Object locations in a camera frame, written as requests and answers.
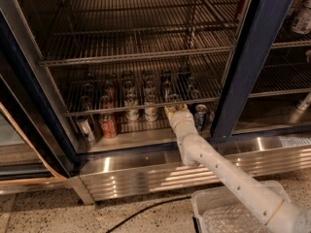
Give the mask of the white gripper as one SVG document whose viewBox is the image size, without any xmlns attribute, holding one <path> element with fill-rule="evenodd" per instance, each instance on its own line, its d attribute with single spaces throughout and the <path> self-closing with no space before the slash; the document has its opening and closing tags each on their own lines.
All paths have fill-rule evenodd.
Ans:
<svg viewBox="0 0 311 233">
<path fill-rule="evenodd" d="M 189 112 L 187 104 L 179 105 L 179 111 L 175 106 L 165 106 L 164 111 L 178 140 L 197 133 L 193 115 Z"/>
</svg>

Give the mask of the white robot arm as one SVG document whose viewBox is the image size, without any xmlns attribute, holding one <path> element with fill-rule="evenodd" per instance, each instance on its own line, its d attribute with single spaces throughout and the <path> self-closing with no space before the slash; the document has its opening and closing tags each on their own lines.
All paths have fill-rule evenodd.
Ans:
<svg viewBox="0 0 311 233">
<path fill-rule="evenodd" d="M 221 156 L 198 134 L 186 104 L 164 111 L 185 165 L 207 167 L 271 233 L 311 232 L 311 211 L 303 212 Z"/>
</svg>

